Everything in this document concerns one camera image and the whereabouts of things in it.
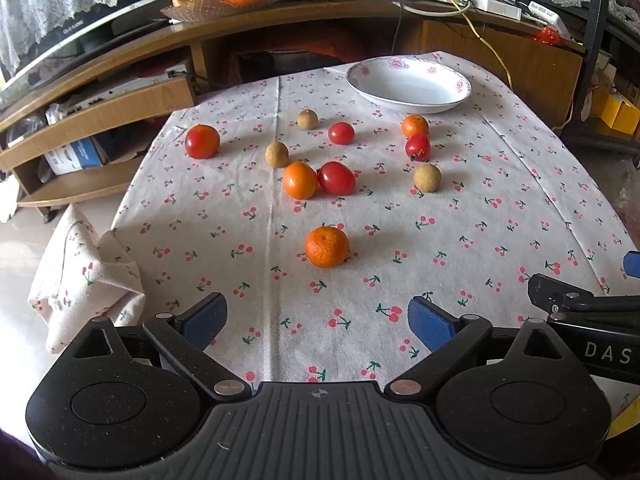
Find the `orange mandarin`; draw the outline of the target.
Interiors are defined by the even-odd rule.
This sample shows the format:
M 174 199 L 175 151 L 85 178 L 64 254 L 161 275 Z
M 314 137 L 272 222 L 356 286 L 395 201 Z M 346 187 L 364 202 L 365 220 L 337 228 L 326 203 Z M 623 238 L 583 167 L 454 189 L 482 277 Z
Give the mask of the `orange mandarin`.
M 318 268 L 335 268 L 349 255 L 347 235 L 333 226 L 320 226 L 308 233 L 305 238 L 307 259 Z

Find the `brown longan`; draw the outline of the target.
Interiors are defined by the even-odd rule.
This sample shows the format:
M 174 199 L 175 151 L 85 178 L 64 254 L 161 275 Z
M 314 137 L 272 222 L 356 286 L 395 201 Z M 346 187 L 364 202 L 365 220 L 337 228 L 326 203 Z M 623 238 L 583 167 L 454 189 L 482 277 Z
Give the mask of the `brown longan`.
M 309 131 L 314 130 L 319 125 L 319 117 L 314 110 L 305 108 L 297 114 L 296 124 L 302 130 Z
M 432 164 L 421 164 L 413 171 L 413 184 L 423 193 L 436 192 L 442 183 L 442 173 Z
M 288 147 L 282 142 L 272 142 L 265 149 L 265 163 L 271 168 L 282 168 L 288 166 L 290 156 Z

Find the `red tomato with stem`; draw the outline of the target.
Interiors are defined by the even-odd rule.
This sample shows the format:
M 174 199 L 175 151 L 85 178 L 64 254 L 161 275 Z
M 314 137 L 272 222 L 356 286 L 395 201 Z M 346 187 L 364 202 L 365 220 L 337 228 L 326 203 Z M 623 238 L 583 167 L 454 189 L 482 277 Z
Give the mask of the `red tomato with stem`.
M 431 141 L 426 133 L 416 133 L 407 139 L 405 153 L 412 162 L 426 162 L 431 155 Z

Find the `red oval tomato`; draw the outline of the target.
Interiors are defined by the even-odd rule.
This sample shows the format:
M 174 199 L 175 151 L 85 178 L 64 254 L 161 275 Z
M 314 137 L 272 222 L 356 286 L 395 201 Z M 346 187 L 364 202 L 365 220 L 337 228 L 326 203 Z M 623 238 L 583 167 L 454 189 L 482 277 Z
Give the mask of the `red oval tomato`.
M 340 162 L 326 162 L 317 171 L 320 188 L 332 195 L 348 195 L 356 188 L 356 178 Z

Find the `orange round fruit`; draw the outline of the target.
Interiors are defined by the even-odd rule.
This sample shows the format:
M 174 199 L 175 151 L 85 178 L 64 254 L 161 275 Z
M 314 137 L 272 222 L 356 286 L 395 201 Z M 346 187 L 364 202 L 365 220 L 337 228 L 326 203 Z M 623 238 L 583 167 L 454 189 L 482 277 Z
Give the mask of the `orange round fruit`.
M 316 172 L 304 162 L 292 162 L 282 174 L 282 186 L 288 196 L 296 200 L 308 200 L 318 188 Z

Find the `large red tomato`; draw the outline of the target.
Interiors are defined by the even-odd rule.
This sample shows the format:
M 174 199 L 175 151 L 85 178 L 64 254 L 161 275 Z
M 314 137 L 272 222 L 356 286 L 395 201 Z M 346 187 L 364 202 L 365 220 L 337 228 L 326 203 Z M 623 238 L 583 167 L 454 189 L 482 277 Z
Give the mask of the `large red tomato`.
M 195 125 L 186 133 L 184 148 L 193 159 L 209 159 L 215 156 L 220 145 L 220 134 L 209 125 Z

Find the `small orange kumquat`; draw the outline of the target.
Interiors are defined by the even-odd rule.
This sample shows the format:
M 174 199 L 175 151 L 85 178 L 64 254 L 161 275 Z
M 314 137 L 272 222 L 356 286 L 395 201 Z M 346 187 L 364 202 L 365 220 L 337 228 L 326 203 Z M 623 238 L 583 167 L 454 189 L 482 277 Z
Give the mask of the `small orange kumquat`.
M 400 128 L 406 138 L 411 138 L 416 134 L 428 134 L 428 122 L 417 114 L 406 116 L 401 122 Z

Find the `small red cherry tomato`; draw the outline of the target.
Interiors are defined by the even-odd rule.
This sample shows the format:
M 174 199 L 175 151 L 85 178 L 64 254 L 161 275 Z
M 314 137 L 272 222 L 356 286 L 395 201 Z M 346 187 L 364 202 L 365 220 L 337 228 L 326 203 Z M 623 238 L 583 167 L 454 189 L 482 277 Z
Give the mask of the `small red cherry tomato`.
M 355 129 L 348 122 L 334 122 L 329 126 L 328 137 L 334 144 L 348 145 L 355 139 Z

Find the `yellow box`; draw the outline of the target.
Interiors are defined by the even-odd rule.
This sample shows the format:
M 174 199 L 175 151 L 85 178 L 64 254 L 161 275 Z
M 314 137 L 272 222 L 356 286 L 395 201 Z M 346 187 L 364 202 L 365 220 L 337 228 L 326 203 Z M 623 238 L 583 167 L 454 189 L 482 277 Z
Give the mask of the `yellow box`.
M 608 128 L 633 136 L 640 120 L 640 110 L 620 93 L 613 92 L 606 98 L 600 118 Z

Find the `cherry print white tablecloth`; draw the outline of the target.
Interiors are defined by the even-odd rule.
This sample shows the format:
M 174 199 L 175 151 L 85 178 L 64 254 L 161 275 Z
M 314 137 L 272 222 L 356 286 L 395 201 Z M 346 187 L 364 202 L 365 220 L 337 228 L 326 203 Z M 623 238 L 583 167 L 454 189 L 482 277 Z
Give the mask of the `cherry print white tablecloth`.
M 243 84 L 172 114 L 111 229 L 98 234 L 73 208 L 55 229 L 28 295 L 48 350 L 62 351 L 94 316 L 134 325 L 220 292 L 228 322 L 207 350 L 251 384 L 388 382 L 426 353 L 408 326 L 415 296 L 517 326 L 535 314 L 536 273 L 636 294 L 623 270 L 634 244 L 578 160 L 496 76 L 446 53 L 432 61 L 472 84 L 463 104 L 431 118 L 434 193 L 413 185 L 400 115 L 360 98 L 341 67 Z M 314 130 L 296 124 L 305 108 L 319 117 Z M 334 122 L 354 127 L 351 144 L 329 140 Z M 186 154 L 195 125 L 220 134 L 212 158 Z M 288 165 L 345 165 L 354 192 L 318 182 L 308 200 L 288 196 L 287 166 L 265 163 L 272 142 L 288 147 Z M 349 239 L 335 268 L 305 254 L 320 226 Z

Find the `blue white box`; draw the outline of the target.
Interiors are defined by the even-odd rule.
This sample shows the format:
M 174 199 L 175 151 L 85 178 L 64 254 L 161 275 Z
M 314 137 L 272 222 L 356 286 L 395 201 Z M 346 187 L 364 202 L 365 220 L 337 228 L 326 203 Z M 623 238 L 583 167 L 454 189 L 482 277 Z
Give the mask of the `blue white box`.
M 74 141 L 44 154 L 44 158 L 56 176 L 72 172 L 101 167 L 108 159 L 93 138 Z

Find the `wooden tv cabinet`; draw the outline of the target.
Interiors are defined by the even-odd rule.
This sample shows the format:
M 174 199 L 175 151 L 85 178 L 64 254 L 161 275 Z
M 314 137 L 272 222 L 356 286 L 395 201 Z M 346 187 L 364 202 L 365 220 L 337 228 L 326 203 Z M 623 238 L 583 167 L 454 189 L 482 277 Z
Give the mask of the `wooden tv cabinet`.
M 16 175 L 29 207 L 47 209 L 115 193 L 131 178 L 130 170 L 100 170 L 73 185 L 44 184 L 36 174 L 39 159 L 64 144 L 166 115 L 192 103 L 198 93 L 297 72 L 302 64 L 293 61 L 294 54 L 309 55 L 314 62 L 350 63 L 378 55 L 449 52 L 510 81 L 553 127 L 565 119 L 578 95 L 586 50 L 572 40 L 550 46 L 540 36 L 538 26 L 480 11 L 424 18 L 384 0 L 288 2 L 205 23 L 167 26 L 29 92 L 2 114 L 2 128 L 130 68 L 159 68 L 186 60 L 186 74 L 99 100 L 91 110 L 43 128 L 5 148 L 1 167 Z

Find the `white floral plate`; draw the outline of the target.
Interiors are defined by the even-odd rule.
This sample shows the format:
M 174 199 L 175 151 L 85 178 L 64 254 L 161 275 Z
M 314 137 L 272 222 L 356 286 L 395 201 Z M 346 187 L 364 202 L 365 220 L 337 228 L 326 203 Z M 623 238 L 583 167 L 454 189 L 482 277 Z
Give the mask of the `white floral plate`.
M 472 94 L 468 78 L 420 56 L 370 58 L 350 66 L 346 80 L 377 106 L 418 115 L 452 110 Z

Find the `black metal shelf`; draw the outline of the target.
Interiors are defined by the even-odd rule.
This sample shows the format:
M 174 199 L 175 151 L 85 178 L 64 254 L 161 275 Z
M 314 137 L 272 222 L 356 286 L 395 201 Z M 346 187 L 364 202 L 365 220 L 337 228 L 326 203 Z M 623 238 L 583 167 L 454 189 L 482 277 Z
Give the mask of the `black metal shelf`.
M 588 0 L 579 6 L 568 8 L 563 8 L 552 0 L 536 1 L 577 23 L 580 26 L 578 38 L 584 47 L 582 69 L 574 94 L 574 115 L 562 129 L 561 140 L 568 146 L 591 146 L 610 151 L 638 153 L 637 138 L 626 138 L 623 133 L 610 128 L 600 118 L 590 117 L 582 120 L 579 114 L 587 103 L 589 84 L 596 73 L 600 52 L 612 53 L 617 68 L 621 70 L 629 67 L 634 79 L 639 78 L 639 63 L 632 59 L 639 52 L 639 35 L 624 25 L 620 18 L 610 13 L 607 5 L 611 0 Z

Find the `glass fruit dish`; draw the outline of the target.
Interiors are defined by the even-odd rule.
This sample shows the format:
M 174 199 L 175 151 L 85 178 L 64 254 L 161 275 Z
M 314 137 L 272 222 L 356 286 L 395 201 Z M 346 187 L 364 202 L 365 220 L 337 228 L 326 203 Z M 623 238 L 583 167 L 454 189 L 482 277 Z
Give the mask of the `glass fruit dish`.
M 247 12 L 262 10 L 281 0 L 252 0 L 249 3 L 235 4 L 229 0 L 193 0 L 182 6 L 166 6 L 160 10 L 166 18 L 177 23 L 203 23 L 228 18 Z

